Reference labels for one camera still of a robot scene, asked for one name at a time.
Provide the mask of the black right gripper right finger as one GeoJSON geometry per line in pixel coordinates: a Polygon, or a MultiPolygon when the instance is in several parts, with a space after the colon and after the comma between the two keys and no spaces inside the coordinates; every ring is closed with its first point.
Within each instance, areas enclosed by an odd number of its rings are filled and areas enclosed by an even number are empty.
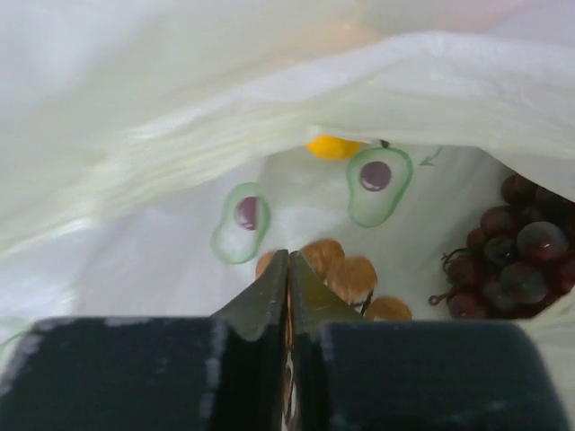
{"type": "Polygon", "coordinates": [[[294,341],[317,341],[325,324],[367,321],[320,280],[301,251],[290,253],[288,277],[294,341]]]}

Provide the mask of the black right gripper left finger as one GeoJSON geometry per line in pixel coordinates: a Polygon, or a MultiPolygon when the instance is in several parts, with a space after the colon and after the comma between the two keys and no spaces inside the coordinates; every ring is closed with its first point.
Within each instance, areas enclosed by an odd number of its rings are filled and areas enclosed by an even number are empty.
{"type": "Polygon", "coordinates": [[[228,323],[243,340],[261,339],[269,326],[281,325],[288,284],[288,251],[264,253],[253,282],[212,314],[228,323]]]}

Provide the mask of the yellow fake bell pepper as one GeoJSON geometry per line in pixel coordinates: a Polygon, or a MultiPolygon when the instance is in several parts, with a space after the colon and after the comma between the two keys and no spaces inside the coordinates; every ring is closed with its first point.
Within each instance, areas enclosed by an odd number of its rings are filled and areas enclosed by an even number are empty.
{"type": "Polygon", "coordinates": [[[353,157],[363,146],[364,143],[360,141],[320,134],[307,143],[305,148],[318,159],[344,161],[353,157]]]}

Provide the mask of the pale green plastic bag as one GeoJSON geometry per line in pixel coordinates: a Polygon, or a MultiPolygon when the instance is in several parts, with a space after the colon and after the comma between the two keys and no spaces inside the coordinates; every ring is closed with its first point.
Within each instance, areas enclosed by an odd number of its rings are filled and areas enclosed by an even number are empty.
{"type": "Polygon", "coordinates": [[[444,320],[439,257],[508,170],[574,195],[571,1],[4,1],[1,355],[210,314],[323,237],[444,320]]]}

